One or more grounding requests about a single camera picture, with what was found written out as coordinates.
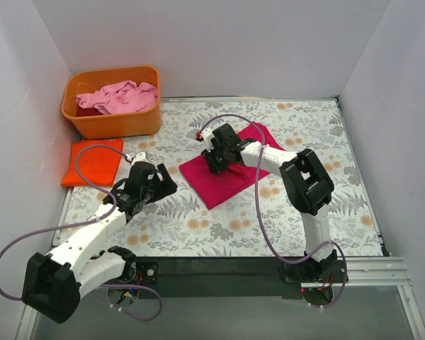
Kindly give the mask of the magenta t shirt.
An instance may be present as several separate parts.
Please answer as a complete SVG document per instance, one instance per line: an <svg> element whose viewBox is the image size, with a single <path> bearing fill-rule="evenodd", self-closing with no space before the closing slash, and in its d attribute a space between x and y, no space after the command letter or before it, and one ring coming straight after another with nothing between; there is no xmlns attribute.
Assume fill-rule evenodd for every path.
<svg viewBox="0 0 425 340"><path fill-rule="evenodd" d="M254 185L267 174L280 176L284 162L295 158L295 153L282 149L266 126L252 122L241 132L236 132L250 144L241 152L244 164L232 164L220 174L212 174L202 156L180 165L180 171L189 185L212 209L244 189Z"/></svg>

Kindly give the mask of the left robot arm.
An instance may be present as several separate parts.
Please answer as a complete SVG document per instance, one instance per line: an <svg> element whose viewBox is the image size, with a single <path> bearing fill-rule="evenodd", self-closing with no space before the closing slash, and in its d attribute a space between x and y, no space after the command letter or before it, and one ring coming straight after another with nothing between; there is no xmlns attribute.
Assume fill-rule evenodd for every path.
<svg viewBox="0 0 425 340"><path fill-rule="evenodd" d="M22 301L61 324L80 301L102 285L127 292L139 290L143 274L137 257L128 249L100 249L124 228L146 204L157 202L177 190L164 164L136 161L128 176L119 180L92 215L90 225L78 229L67 241L46 255L28 260Z"/></svg>

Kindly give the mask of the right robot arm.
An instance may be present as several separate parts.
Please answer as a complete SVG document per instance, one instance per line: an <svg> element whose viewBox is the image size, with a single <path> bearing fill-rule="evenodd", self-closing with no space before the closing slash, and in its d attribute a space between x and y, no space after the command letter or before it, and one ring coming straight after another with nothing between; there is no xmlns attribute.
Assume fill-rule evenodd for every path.
<svg viewBox="0 0 425 340"><path fill-rule="evenodd" d="M300 277L325 280L337 260L329 228L329 204L334 184L317 155L311 149L287 152L266 144L266 136L258 128L258 139L242 139L226 123L215 129L202 128L195 138L203 142L201 155L213 174L220 174L231 165L240 164L266 171L283 180L291 205L301 214L305 235L305 253L297 260L283 258L263 235L273 255L286 266L292 266Z"/></svg>

